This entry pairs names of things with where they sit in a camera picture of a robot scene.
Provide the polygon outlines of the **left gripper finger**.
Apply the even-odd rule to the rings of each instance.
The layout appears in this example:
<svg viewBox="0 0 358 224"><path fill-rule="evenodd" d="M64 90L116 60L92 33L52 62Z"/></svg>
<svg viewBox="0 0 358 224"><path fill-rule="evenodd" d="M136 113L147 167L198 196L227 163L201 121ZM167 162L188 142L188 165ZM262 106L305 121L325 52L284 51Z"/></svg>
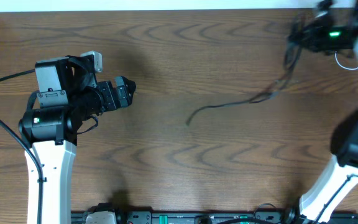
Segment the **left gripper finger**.
<svg viewBox="0 0 358 224"><path fill-rule="evenodd" d="M116 88L118 108L127 108L132 104L136 84L134 81L129 80L128 88Z"/></svg>
<svg viewBox="0 0 358 224"><path fill-rule="evenodd" d="M128 88L129 80L124 76L118 76L114 78L116 88Z"/></svg>

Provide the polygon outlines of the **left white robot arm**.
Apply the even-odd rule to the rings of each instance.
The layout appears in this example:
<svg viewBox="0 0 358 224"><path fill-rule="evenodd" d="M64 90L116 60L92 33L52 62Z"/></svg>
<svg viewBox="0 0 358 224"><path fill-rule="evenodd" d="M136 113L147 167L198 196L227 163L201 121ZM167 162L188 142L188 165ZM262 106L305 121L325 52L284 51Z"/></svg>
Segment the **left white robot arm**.
<svg viewBox="0 0 358 224"><path fill-rule="evenodd" d="M132 104L135 82L123 76L98 82L102 69L102 55L95 51L35 64L39 89L19 121L29 148L28 223L71 222L71 175L81 125Z"/></svg>

